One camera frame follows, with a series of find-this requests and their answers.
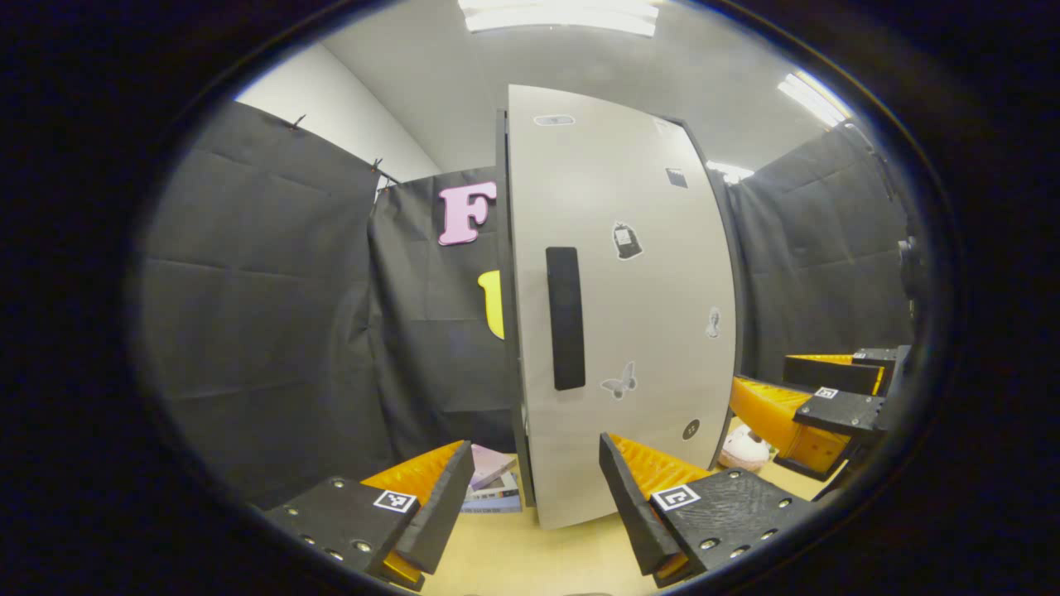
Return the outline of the black backdrop cloth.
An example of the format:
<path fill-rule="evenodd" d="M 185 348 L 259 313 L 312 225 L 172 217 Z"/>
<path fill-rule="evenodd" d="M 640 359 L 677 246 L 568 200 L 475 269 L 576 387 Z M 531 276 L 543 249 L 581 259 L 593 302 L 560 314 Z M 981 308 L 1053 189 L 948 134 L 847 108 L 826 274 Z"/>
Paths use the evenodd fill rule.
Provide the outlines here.
<path fill-rule="evenodd" d="M 364 160 L 234 103 L 164 188 L 145 242 L 140 328 L 186 441 L 269 509 L 450 442 L 513 453 L 504 345 L 478 276 L 494 224 L 443 248 L 440 193 L 495 166 L 378 192 Z M 854 132 L 826 132 L 742 185 L 711 173 L 753 310 L 741 371 L 785 355 L 913 341 L 899 280 L 906 214 Z"/>

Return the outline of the large ceiling light panel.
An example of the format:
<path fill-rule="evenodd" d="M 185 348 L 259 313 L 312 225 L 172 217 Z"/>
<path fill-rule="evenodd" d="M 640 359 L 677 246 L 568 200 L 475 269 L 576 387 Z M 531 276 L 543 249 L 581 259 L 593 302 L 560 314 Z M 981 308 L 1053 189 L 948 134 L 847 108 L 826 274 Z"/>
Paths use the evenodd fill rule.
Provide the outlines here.
<path fill-rule="evenodd" d="M 659 8 L 647 0 L 457 0 L 467 31 L 589 27 L 652 37 Z"/>

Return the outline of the black door handle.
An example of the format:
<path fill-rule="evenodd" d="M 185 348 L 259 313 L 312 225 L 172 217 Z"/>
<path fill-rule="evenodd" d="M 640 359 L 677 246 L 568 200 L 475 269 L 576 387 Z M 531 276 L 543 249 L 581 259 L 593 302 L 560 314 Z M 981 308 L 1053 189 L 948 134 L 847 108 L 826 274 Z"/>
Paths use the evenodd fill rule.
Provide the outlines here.
<path fill-rule="evenodd" d="M 546 248 L 554 388 L 585 385 L 585 339 L 578 250 Z"/>

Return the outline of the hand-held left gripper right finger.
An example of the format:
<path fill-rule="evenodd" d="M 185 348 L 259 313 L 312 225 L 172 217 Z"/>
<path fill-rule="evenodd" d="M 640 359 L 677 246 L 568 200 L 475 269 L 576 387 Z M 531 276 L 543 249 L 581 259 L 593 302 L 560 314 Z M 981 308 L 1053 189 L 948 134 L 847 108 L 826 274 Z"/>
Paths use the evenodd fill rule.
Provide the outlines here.
<path fill-rule="evenodd" d="M 660 589 L 713 580 L 817 512 L 749 470 L 708 471 L 608 431 L 599 464 L 637 565 Z"/>

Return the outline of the white spine book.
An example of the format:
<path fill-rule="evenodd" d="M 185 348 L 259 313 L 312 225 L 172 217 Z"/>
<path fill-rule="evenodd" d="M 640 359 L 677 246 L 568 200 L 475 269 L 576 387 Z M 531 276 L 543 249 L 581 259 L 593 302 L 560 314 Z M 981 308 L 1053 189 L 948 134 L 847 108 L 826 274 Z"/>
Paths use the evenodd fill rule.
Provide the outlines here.
<path fill-rule="evenodd" d="M 465 499 L 467 502 L 476 502 L 481 499 L 516 497 L 516 495 L 519 495 L 519 492 L 518 476 L 514 471 L 510 471 L 493 479 L 492 483 L 485 484 L 480 489 L 469 487 Z"/>

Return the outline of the long ceiling light strip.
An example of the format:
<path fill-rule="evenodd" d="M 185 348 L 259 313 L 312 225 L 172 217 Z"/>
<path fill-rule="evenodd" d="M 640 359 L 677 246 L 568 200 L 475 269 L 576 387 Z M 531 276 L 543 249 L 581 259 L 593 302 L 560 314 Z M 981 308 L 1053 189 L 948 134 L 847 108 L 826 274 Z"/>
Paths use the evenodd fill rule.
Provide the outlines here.
<path fill-rule="evenodd" d="M 777 90 L 802 106 L 828 128 L 836 127 L 853 118 L 843 99 L 837 98 L 819 80 L 803 70 L 788 73 L 777 84 Z"/>

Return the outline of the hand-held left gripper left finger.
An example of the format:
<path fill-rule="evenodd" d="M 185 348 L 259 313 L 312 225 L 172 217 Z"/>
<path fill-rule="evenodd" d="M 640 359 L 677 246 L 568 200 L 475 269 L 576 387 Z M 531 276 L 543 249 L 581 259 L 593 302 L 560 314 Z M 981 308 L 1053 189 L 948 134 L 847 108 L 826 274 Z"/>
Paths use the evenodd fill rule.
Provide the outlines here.
<path fill-rule="evenodd" d="M 438 569 L 465 504 L 472 448 L 458 440 L 370 478 L 332 476 L 265 518 L 344 569 L 419 591 Z"/>

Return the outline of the pink book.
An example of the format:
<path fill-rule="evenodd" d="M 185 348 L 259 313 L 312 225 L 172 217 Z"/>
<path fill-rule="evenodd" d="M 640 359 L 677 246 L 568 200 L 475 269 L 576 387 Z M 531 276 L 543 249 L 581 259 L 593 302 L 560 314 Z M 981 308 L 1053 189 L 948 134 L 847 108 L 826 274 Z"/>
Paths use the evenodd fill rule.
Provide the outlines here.
<path fill-rule="evenodd" d="M 472 458 L 475 467 L 469 484 L 472 491 L 484 489 L 488 484 L 502 478 L 518 462 L 513 455 L 477 444 L 472 444 Z"/>

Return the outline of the pink plush toy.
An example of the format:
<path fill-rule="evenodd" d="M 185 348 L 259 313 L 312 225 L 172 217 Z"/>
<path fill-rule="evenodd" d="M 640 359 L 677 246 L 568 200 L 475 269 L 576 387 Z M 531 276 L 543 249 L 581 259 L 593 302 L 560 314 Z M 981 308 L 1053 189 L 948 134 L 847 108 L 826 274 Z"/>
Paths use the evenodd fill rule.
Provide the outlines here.
<path fill-rule="evenodd" d="M 740 424 L 723 440 L 718 463 L 727 469 L 740 468 L 760 473 L 775 455 L 776 449 L 768 441 L 757 436 L 748 425 Z"/>

